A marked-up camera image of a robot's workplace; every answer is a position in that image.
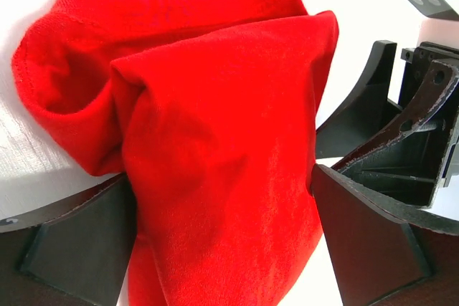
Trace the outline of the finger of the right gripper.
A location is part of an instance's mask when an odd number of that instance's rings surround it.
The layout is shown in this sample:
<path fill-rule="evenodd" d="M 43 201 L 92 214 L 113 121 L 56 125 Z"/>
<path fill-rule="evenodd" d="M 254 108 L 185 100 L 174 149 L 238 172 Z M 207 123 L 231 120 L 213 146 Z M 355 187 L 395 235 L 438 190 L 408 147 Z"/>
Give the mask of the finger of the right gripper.
<path fill-rule="evenodd" d="M 388 98 L 397 44 L 375 41 L 346 99 L 316 130 L 316 157 L 344 157 L 376 135 L 402 108 Z"/>
<path fill-rule="evenodd" d="M 430 63 L 403 111 L 333 169 L 367 188 L 427 209 L 443 179 L 458 128 L 458 61 Z"/>

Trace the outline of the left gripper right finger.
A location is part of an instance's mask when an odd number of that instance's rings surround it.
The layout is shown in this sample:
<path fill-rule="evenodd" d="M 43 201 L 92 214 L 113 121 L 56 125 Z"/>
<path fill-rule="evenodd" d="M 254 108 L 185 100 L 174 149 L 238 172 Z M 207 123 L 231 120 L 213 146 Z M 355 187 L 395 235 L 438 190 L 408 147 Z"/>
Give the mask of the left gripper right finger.
<path fill-rule="evenodd" d="M 458 304 L 458 221 L 324 165 L 311 190 L 344 305 Z"/>

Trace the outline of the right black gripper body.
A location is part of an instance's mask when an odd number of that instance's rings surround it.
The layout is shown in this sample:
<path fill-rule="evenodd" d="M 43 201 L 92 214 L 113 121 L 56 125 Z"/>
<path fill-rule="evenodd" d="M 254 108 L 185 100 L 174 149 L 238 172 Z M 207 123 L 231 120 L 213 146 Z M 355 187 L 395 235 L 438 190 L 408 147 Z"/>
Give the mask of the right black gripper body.
<path fill-rule="evenodd" d="M 422 42 L 413 49 L 404 48 L 401 59 L 405 61 L 398 105 L 408 105 L 419 89 L 434 59 L 458 59 L 458 49 L 433 42 Z"/>

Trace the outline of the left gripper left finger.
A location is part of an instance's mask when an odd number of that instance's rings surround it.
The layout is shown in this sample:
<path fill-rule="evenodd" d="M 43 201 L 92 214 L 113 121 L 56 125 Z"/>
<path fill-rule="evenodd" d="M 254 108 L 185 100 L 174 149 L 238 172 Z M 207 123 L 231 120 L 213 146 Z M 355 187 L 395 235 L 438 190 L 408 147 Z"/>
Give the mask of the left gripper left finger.
<path fill-rule="evenodd" d="M 1 220 L 2 305 L 116 305 L 136 238 L 124 174 Z"/>

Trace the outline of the red t shirt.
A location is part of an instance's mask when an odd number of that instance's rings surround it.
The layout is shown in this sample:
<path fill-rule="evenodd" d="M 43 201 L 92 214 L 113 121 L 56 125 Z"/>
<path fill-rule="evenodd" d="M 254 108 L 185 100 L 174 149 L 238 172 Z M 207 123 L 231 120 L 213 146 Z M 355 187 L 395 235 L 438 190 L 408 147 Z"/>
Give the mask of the red t shirt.
<path fill-rule="evenodd" d="M 276 305 L 321 237 L 308 192 L 339 35 L 301 0 L 56 0 L 11 68 L 34 119 L 138 204 L 131 305 Z"/>

